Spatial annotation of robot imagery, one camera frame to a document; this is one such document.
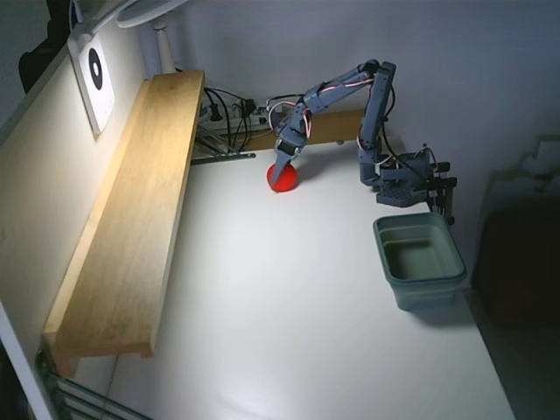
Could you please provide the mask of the blue-grey gripper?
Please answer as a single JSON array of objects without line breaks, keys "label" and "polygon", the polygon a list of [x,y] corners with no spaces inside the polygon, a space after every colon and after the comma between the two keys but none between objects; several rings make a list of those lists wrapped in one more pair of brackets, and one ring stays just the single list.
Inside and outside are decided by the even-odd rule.
[{"label": "blue-grey gripper", "polygon": [[302,149],[307,145],[306,113],[295,108],[289,113],[273,112],[273,131],[276,133],[276,160],[268,169],[267,180],[275,185],[288,165],[295,166]]}]

